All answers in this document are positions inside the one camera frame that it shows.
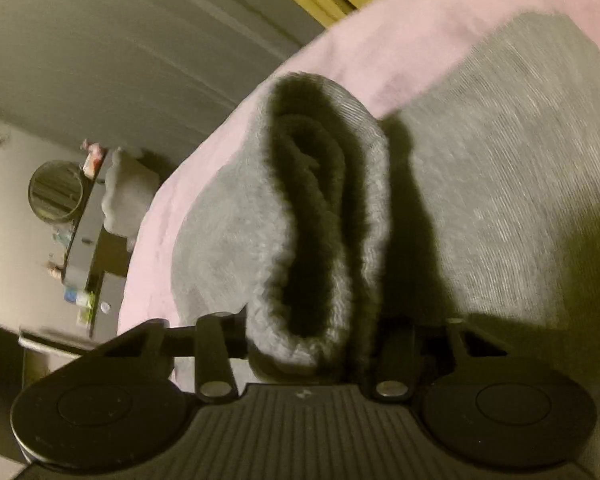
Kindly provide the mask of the grey sweatpants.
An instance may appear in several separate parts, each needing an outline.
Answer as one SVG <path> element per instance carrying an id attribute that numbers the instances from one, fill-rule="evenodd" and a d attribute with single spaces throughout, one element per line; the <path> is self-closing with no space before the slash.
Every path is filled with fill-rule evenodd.
<path id="1" fill-rule="evenodd" d="M 600 479 L 600 49 L 525 13 L 378 122 L 264 86 L 172 254 L 185 479 Z"/>

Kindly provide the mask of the grey dresser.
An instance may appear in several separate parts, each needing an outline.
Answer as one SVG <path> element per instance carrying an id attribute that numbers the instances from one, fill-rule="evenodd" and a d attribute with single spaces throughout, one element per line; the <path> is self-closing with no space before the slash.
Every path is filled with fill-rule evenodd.
<path id="1" fill-rule="evenodd" d="M 106 173 L 114 153 L 108 152 L 91 185 L 80 218 L 72 233 L 61 283 L 65 300 L 79 308 L 79 326 L 85 336 L 104 342 L 117 335 L 130 254 L 126 240 L 105 229 L 102 200 L 106 192 Z"/>

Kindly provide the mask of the grey curtain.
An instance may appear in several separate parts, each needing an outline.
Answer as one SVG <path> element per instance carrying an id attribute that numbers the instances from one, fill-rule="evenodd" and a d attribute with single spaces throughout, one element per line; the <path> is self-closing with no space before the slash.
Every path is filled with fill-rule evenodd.
<path id="1" fill-rule="evenodd" d="M 322 31 L 292 0 L 0 0 L 0 118 L 179 162 Z"/>

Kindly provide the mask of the pink plush blanket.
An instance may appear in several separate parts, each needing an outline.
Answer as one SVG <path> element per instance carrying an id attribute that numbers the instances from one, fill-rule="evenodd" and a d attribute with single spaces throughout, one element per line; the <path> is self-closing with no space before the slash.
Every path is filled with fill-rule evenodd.
<path id="1" fill-rule="evenodd" d="M 119 330 L 241 308 L 277 373 L 460 314 L 600 390 L 600 0 L 377 0 L 280 66 L 160 188 Z"/>

